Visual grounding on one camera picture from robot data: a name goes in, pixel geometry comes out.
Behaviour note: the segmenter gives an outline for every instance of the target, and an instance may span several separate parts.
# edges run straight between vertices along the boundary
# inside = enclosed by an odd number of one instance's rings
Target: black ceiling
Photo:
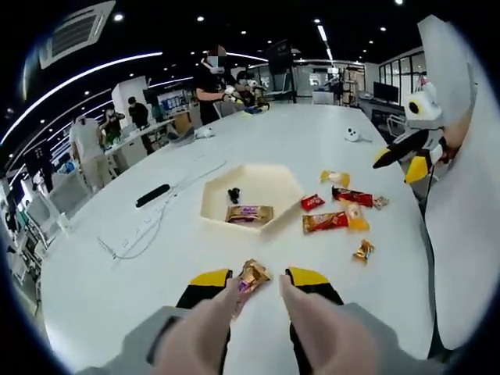
[[[61,17],[96,2],[79,1],[71,7],[42,3],[43,6],[36,4],[34,7],[30,5],[29,9],[20,9],[19,14],[27,20],[23,22],[23,33],[4,41],[9,58],[5,61],[1,86],[1,136],[31,103],[72,76],[131,55],[159,51],[163,55],[112,66],[63,88],[39,105],[7,138],[0,152],[2,164],[8,161],[10,153],[16,153],[21,144],[41,129],[40,119],[46,123],[53,120],[82,101],[85,91],[92,95],[113,88],[120,81],[129,79],[130,73],[145,75],[152,79],[152,84],[169,80],[172,76],[188,77],[201,59],[202,51],[214,42],[222,43],[229,52],[264,57],[259,50],[266,49],[268,40],[288,38],[293,47],[302,52],[303,58],[326,59],[324,44],[313,22],[318,18],[327,33],[334,59],[357,60],[362,55],[363,62],[381,63],[420,45],[416,24],[425,16],[435,14],[444,20],[448,18],[448,7],[431,0],[405,0],[403,5],[396,5],[394,0],[118,1],[112,13],[122,13],[124,20],[115,23],[110,17],[98,43],[74,52],[45,70],[37,68],[28,98],[22,102],[18,94],[20,73],[35,41],[42,40]],[[50,14],[51,18],[42,20],[37,14]],[[205,20],[197,22],[198,16],[204,16]],[[386,27],[387,31],[381,32],[380,27]],[[373,45],[368,44],[369,40],[374,41]],[[241,58],[231,58],[231,61],[240,65],[257,63]],[[85,107],[90,109],[108,98],[109,95],[97,97]],[[14,113],[7,113],[7,108],[12,108]],[[55,129],[81,112],[80,107],[76,108],[55,124]]]

